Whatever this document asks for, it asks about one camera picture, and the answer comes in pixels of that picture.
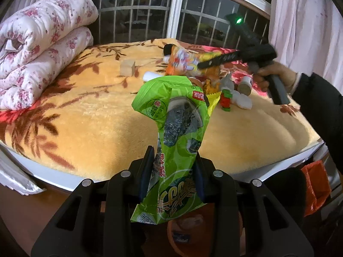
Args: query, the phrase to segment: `green snack bag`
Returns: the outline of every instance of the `green snack bag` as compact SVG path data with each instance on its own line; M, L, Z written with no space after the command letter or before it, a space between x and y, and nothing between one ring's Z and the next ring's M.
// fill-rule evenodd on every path
M192 165L220 93L211 96L207 107L202 89L185 76L155 78L140 88L132 107L156 121L158 144L147 196L131 221L159 224L204 205Z

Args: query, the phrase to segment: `person's arm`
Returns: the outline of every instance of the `person's arm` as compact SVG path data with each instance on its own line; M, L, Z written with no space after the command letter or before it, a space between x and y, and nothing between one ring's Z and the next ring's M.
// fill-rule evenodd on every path
M340 92L317 74L310 77L274 63L261 68L254 80L263 91L268 82L262 76L278 74L287 91L300 105L300 112L326 143L337 169L343 174L343 98Z

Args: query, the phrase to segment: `white sleeve cuff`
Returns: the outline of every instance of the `white sleeve cuff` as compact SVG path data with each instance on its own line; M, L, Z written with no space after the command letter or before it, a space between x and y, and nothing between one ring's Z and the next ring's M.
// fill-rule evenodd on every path
M290 90L290 95L293 95L293 93L294 93L295 90L297 89L298 84L299 84L299 81L300 81L301 74L302 74L302 73L297 73L297 77L296 77L296 79L295 79L295 81L294 81L292 90Z

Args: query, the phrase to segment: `wooden block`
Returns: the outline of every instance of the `wooden block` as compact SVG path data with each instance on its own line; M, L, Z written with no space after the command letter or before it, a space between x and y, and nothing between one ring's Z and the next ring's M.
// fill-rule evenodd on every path
M135 68L134 60L124 60L120 63L120 75L134 76Z

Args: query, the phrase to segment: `orange plastic bag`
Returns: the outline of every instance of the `orange plastic bag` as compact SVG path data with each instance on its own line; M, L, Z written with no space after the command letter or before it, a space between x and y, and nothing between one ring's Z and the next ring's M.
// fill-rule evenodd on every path
M305 165L301 171L306 176L305 216L315 213L331 193L328 175L321 160Z

